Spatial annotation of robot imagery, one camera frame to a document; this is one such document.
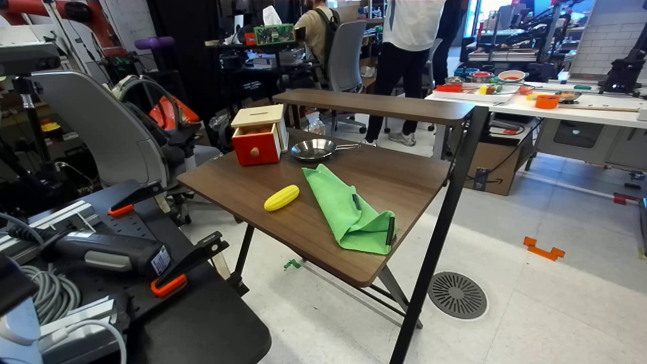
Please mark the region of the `round floor vent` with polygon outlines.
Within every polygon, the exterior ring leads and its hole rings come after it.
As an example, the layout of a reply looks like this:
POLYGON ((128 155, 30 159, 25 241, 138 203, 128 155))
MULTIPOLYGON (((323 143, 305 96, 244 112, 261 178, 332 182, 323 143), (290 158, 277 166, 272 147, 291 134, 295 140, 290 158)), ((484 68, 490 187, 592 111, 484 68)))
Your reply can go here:
POLYGON ((488 309, 487 295, 481 286, 459 272, 434 274, 428 297, 441 312, 458 320, 476 320, 488 309))

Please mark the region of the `white table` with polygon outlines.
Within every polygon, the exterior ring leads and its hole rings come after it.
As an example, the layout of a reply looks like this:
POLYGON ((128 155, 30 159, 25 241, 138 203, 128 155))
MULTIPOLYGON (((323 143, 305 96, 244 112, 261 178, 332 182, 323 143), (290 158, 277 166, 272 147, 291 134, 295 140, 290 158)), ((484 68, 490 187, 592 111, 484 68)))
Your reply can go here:
POLYGON ((485 106, 494 116, 532 117, 540 126, 536 131, 527 126, 522 132, 522 136, 531 136, 534 147, 526 170, 542 152, 647 174, 647 101, 583 92, 572 84, 503 84, 501 92, 492 95, 481 93, 484 87, 465 83, 459 93, 435 90, 427 99, 485 106), (536 108, 537 94, 560 96, 559 106, 536 108))

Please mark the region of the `green tissue box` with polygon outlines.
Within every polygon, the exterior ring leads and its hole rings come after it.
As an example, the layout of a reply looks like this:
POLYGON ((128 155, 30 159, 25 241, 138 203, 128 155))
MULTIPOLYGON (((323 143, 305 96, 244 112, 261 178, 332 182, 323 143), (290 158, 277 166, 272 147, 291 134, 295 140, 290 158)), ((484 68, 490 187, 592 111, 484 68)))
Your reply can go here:
POLYGON ((272 5, 262 10, 262 21, 261 26, 254 27, 254 37, 257 46, 296 42, 294 25, 291 23, 283 23, 275 7, 272 5))

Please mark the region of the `purple dumbbell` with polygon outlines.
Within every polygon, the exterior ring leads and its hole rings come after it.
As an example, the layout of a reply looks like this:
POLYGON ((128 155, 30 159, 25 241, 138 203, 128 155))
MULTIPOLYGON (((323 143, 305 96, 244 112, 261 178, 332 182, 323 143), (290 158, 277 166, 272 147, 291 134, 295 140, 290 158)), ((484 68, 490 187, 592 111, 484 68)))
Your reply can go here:
POLYGON ((175 44, 175 39, 171 36, 164 37, 148 37, 145 39, 138 39, 134 42, 134 46, 138 50, 157 50, 172 48, 175 44))

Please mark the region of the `cardboard box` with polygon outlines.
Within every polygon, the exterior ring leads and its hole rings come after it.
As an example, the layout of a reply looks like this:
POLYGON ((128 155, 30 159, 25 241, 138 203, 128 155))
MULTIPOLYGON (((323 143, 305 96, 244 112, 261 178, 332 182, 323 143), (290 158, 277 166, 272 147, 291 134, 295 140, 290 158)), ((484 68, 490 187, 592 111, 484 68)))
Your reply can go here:
POLYGON ((508 196, 516 173, 533 153, 534 147, 529 140, 515 146, 478 143, 463 187, 508 196))

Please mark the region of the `silver frying pan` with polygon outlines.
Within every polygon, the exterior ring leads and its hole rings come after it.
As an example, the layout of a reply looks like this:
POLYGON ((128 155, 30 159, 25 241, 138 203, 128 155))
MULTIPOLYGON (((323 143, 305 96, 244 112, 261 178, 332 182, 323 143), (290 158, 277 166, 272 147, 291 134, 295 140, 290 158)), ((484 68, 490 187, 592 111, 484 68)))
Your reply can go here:
POLYGON ((296 143, 290 149, 290 154, 299 161, 323 161, 342 150, 360 148, 359 144, 338 145, 331 139, 309 139, 296 143))

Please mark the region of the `person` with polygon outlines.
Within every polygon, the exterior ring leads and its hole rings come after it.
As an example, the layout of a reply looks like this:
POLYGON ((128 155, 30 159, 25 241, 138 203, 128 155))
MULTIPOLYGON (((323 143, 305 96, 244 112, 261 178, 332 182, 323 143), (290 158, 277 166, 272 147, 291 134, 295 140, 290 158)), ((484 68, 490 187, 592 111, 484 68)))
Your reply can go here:
POLYGON ((341 18, 337 10, 328 7, 327 0, 306 0, 306 3, 309 9, 294 27, 303 28, 303 41, 312 57, 320 64, 326 65, 341 18))
POLYGON ((390 96, 398 81, 405 97, 421 99, 422 74, 447 0, 388 0, 374 94, 390 96))
POLYGON ((448 78, 449 50, 460 28, 464 25, 464 17, 471 0, 446 0, 437 31, 437 39, 441 43, 432 58, 432 71, 434 72, 434 85, 444 85, 448 78))

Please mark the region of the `black machine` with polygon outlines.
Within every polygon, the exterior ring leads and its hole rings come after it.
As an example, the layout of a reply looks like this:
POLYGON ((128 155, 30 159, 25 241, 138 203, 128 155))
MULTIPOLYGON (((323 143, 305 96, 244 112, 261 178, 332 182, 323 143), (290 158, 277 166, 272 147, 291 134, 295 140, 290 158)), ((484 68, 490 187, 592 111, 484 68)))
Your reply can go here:
POLYGON ((642 34, 629 54, 612 62, 606 79, 598 83, 598 93, 632 95, 638 87, 638 76, 647 64, 647 34, 642 34))

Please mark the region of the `black desk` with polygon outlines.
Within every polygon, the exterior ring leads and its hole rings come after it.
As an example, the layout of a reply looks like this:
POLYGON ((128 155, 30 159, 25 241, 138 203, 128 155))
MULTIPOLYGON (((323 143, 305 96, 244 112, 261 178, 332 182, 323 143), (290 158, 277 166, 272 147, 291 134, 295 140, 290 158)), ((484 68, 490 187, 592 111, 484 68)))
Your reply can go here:
POLYGON ((286 90, 302 75, 317 77, 322 64, 305 57, 296 42, 278 44, 226 44, 207 40, 204 46, 215 62, 217 80, 229 113, 242 107, 245 93, 260 87, 270 101, 276 90, 286 90))

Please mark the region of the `wooden box with red drawer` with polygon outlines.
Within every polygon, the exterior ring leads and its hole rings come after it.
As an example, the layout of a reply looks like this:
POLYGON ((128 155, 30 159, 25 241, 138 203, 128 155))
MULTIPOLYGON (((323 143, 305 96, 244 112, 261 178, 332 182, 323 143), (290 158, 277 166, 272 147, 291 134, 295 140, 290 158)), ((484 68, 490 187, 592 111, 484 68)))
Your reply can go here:
POLYGON ((241 166, 278 163, 288 151, 282 104, 245 108, 236 114, 232 144, 241 166))

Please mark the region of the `yellow toy corn cob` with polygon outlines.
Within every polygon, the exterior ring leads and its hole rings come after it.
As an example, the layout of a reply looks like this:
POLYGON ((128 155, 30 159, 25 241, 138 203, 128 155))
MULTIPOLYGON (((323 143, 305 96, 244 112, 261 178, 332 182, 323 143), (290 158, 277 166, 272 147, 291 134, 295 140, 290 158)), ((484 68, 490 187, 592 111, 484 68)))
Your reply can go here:
POLYGON ((296 200, 300 194, 300 188, 297 185, 289 185, 270 196, 264 203, 263 208, 268 211, 282 209, 296 200))

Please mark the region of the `grey office chair with headrest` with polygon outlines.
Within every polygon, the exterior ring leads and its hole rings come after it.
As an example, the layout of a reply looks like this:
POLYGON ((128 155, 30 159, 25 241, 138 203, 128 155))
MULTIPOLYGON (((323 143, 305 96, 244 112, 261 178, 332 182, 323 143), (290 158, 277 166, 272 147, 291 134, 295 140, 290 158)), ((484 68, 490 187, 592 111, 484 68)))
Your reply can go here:
POLYGON ((170 203, 176 224, 192 222, 192 196, 177 178, 220 155, 217 148, 198 144, 201 123, 164 130, 137 106, 81 72, 37 72, 30 79, 40 99, 86 144, 104 188, 127 181, 141 188, 157 187, 157 195, 170 203))

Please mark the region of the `black clamp with orange tip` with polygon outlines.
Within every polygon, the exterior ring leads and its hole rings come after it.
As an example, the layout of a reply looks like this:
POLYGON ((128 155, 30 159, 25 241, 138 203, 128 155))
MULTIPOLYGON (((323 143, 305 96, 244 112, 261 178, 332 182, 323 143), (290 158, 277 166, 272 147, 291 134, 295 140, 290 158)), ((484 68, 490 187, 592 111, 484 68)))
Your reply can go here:
POLYGON ((197 242, 193 249, 169 267, 152 283, 151 290, 155 297, 162 299, 178 292, 188 282, 188 274, 194 268, 215 257, 229 247, 222 239, 222 233, 216 231, 197 242))
POLYGON ((156 180, 144 187, 139 187, 134 192, 123 197, 107 211, 107 214, 111 217, 123 216, 134 211, 134 206, 137 203, 154 198, 163 192, 164 188, 162 186, 162 182, 160 180, 156 180))

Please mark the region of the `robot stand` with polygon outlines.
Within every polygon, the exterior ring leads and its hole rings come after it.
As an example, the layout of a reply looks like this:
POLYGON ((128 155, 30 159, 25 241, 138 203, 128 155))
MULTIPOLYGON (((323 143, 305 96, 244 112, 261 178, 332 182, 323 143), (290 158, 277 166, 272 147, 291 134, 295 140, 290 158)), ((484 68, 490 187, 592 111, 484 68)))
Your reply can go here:
MULTIPOLYGON (((192 242, 153 199, 125 216, 109 216, 108 209, 136 189, 129 180, 81 198, 93 207, 95 230, 158 240, 174 260, 192 251, 192 242)), ((128 364, 256 364, 272 345, 265 323, 208 262, 188 272, 187 283, 164 299, 155 297, 145 278, 75 262, 54 266, 78 286, 81 304, 109 295, 127 299, 128 364)))

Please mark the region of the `aluminium rail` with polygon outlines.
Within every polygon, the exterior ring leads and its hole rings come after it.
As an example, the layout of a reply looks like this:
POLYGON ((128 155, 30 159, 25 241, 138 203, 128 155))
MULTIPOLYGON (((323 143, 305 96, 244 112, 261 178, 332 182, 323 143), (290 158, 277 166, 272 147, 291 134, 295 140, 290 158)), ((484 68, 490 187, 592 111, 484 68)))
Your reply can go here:
MULTIPOLYGON (((30 217, 26 223, 32 228, 42 230, 60 230, 73 226, 78 230, 95 230, 101 219, 90 203, 83 200, 73 202, 60 209, 48 210, 39 216, 30 217)), ((17 254, 29 247, 28 242, 20 242, 15 238, 0 237, 0 252, 17 254)))

